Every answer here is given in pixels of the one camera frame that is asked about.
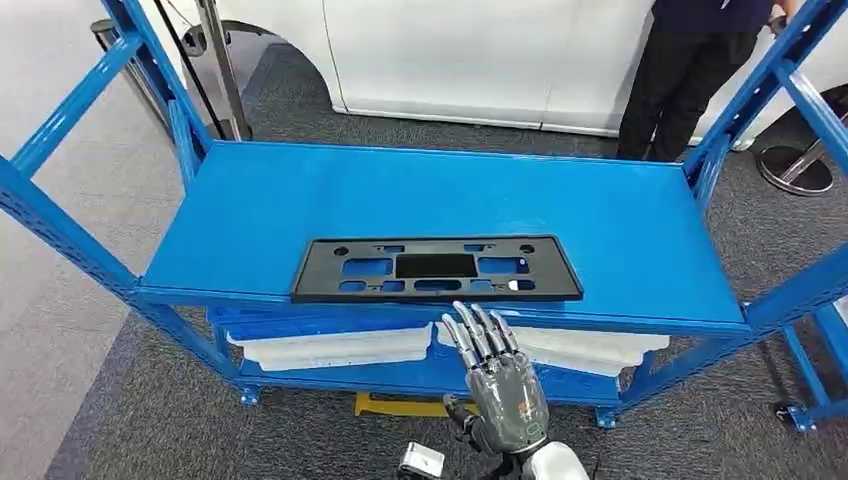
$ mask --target dark shirt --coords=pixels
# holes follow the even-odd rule
[[[768,22],[774,0],[656,0],[654,25],[692,33],[757,32]]]

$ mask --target blue shelf board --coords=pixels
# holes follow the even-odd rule
[[[244,360],[241,366],[246,384],[346,390],[396,395],[441,397],[453,393],[468,397],[465,370],[455,349],[437,347],[421,361],[311,368],[277,372],[263,371],[259,364]],[[536,365],[545,396],[551,403],[616,406],[617,380],[547,365]]]
[[[281,310],[314,238],[516,234],[556,235],[585,290],[496,304],[516,325],[744,326],[682,168],[602,159],[215,142],[141,291]]]

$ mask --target shelf caster wheel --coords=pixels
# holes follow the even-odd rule
[[[801,433],[810,433],[818,430],[816,424],[807,415],[803,407],[791,402],[778,402],[772,406],[774,416],[787,428],[795,429]]]
[[[615,415],[604,412],[601,409],[595,410],[595,416],[598,422],[598,427],[604,430],[612,430],[615,428]]]
[[[247,405],[249,407],[259,405],[259,393],[260,390],[258,385],[242,387],[241,398],[239,400],[242,405]]]

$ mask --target person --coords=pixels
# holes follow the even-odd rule
[[[676,161],[712,96],[751,57],[773,6],[791,18],[799,1],[656,0],[618,158],[642,160],[650,146],[648,159]]]

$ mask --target person's hand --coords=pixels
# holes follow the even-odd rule
[[[522,353],[503,317],[479,305],[469,310],[453,302],[461,322],[446,313],[442,322],[453,337],[468,373],[466,382],[480,415],[470,415],[455,397],[445,396],[448,414],[489,454],[517,453],[547,439],[548,404],[533,364]]]
[[[775,37],[780,35],[786,28],[786,25],[798,12],[799,0],[774,0],[774,4],[783,10],[785,15],[772,15],[769,18],[769,28]]]
[[[774,4],[783,10],[786,14],[786,21],[792,20],[795,14],[798,13],[798,7],[801,5],[800,0],[774,0]]]

